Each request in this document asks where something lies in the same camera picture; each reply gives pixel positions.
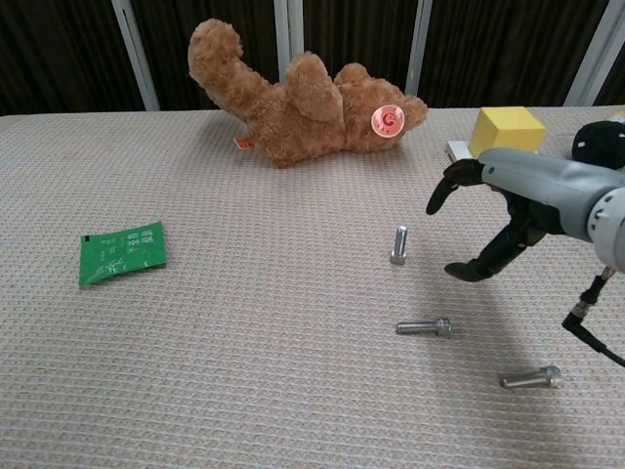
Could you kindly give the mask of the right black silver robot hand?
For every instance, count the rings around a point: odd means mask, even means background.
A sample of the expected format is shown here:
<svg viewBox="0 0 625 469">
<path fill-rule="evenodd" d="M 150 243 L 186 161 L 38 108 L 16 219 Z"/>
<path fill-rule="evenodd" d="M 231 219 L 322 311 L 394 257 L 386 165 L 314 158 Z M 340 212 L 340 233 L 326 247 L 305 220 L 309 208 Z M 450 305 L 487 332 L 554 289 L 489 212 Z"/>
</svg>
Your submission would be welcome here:
<svg viewBox="0 0 625 469">
<path fill-rule="evenodd" d="M 426 213 L 437 213 L 461 187 L 487 185 L 501 193 L 511 220 L 478 257 L 444 270 L 467 282 L 499 274 L 545 235 L 589 242 L 602 263 L 624 271 L 624 173 L 599 165 L 498 148 L 443 170 Z"/>
</svg>

